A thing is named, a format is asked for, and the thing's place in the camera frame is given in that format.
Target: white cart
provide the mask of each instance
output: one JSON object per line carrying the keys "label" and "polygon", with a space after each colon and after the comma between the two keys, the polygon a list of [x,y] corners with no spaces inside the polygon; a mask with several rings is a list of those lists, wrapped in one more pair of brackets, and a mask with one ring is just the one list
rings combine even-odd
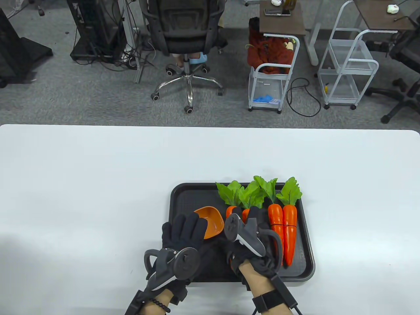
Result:
{"label": "white cart", "polygon": [[[318,70],[325,109],[328,109],[330,104],[341,104],[350,105],[350,108],[355,110],[376,71],[378,71],[379,63],[373,59],[365,42],[362,41],[363,35],[366,33],[397,33],[397,31],[389,30],[367,29],[361,31],[357,28],[337,27],[344,8],[352,2],[353,0],[349,0],[342,5]],[[354,32],[356,37],[354,40],[334,39],[336,31]],[[323,69],[327,54],[331,56],[334,69]],[[367,83],[360,92],[354,81],[354,75],[369,76]]]}
{"label": "white cart", "polygon": [[[289,86],[296,57],[299,52],[300,42],[299,39],[293,35],[265,33],[264,36],[293,39],[296,43],[296,45],[294,45],[293,60],[291,65],[285,65],[281,63],[263,63],[259,65],[256,69],[251,67],[248,81],[248,110],[252,111],[254,108],[271,108],[277,109],[277,113],[280,114],[281,109],[283,108],[284,97]],[[263,72],[260,72],[261,68],[267,66],[288,68],[289,74],[265,74]],[[255,99],[258,99],[259,97],[264,97],[266,95],[270,95],[278,101],[273,103],[254,102]]]}

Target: bottle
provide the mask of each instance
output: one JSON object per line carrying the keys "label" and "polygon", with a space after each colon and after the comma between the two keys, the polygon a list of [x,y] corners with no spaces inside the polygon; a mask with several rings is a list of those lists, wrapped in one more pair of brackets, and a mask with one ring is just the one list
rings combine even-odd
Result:
{"label": "bottle", "polygon": [[284,10],[294,10],[294,7],[296,6],[297,0],[284,0],[283,9]]}

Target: orange bowl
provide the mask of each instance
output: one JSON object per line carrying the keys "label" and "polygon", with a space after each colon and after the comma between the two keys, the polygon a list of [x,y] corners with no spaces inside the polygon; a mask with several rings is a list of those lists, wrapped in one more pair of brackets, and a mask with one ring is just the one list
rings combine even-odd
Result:
{"label": "orange bowl", "polygon": [[208,222],[204,239],[215,237],[223,231],[225,222],[223,221],[219,210],[217,210],[215,207],[207,206],[197,209],[194,212],[196,212],[200,218],[204,218]]}

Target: office chair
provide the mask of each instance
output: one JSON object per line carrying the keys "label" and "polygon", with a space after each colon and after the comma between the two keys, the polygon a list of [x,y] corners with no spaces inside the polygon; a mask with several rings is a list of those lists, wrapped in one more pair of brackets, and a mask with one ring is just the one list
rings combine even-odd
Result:
{"label": "office chair", "polygon": [[[392,59],[400,61],[420,74],[420,8],[407,18],[410,19],[416,29],[402,33],[396,39],[395,45],[392,47],[389,55]],[[376,93],[398,101],[398,104],[387,115],[381,118],[381,122],[388,123],[405,106],[410,107],[420,114],[420,95],[417,95],[420,89],[420,80],[415,82],[407,92],[407,84],[401,78],[392,81],[392,85],[399,87],[400,91],[369,87],[365,92],[367,96]]]}
{"label": "office chair", "polygon": [[192,79],[204,80],[218,86],[218,95],[223,95],[223,86],[215,78],[196,75],[198,70],[209,71],[205,64],[189,63],[188,54],[208,54],[212,47],[225,41],[218,33],[218,22],[225,10],[225,0],[140,0],[140,8],[149,22],[150,37],[156,50],[165,56],[171,53],[184,55],[184,68],[169,64],[168,75],[177,77],[159,84],[152,93],[154,101],[159,99],[159,90],[168,84],[184,79],[187,87],[188,105],[184,110],[193,110]]}

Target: gray carpet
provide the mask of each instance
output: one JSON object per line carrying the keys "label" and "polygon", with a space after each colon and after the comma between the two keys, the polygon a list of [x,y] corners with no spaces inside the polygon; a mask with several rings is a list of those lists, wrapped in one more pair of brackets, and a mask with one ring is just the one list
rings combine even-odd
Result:
{"label": "gray carpet", "polygon": [[[318,1],[300,0],[305,24],[311,27]],[[8,0],[0,6],[10,11]],[[344,0],[330,0],[323,28],[333,26],[335,16]],[[409,1],[402,6],[410,12],[418,4]],[[53,49],[54,57],[35,69],[34,81],[11,84],[0,90],[0,124],[90,124],[133,126],[216,126],[216,127],[276,127],[276,128],[346,128],[346,129],[413,129],[420,131],[420,115],[403,109],[391,122],[383,125],[381,116],[395,105],[385,97],[364,97],[357,110],[332,106],[322,109],[313,118],[301,117],[285,105],[281,115],[271,111],[247,111],[246,49],[248,19],[258,14],[258,6],[243,6],[240,0],[226,5],[225,35],[229,45],[222,55],[212,51],[208,65],[212,75],[225,85],[226,93],[216,95],[216,89],[199,85],[194,89],[195,109],[186,115],[186,90],[182,84],[171,85],[161,92],[161,99],[153,102],[150,93],[158,82],[168,79],[165,64],[171,59],[159,52],[153,63],[144,70],[140,84],[134,84],[134,71],[112,72],[101,64],[80,66],[69,54],[73,47],[75,24],[64,0],[46,0],[46,15],[39,17],[29,6],[10,21],[21,37],[28,37]],[[134,15],[141,24],[138,3],[133,3]],[[352,26],[356,10],[343,16],[343,25]],[[318,54],[323,53],[325,41],[317,43]],[[402,64],[374,53],[380,69],[372,82],[375,87],[391,87],[394,78],[402,77],[411,84],[418,75]],[[305,46],[298,54],[293,78],[305,77],[311,82],[309,91],[321,98],[318,82],[313,77],[316,68],[309,63]],[[292,106],[305,114],[315,113],[317,103],[304,91],[296,90]]]}

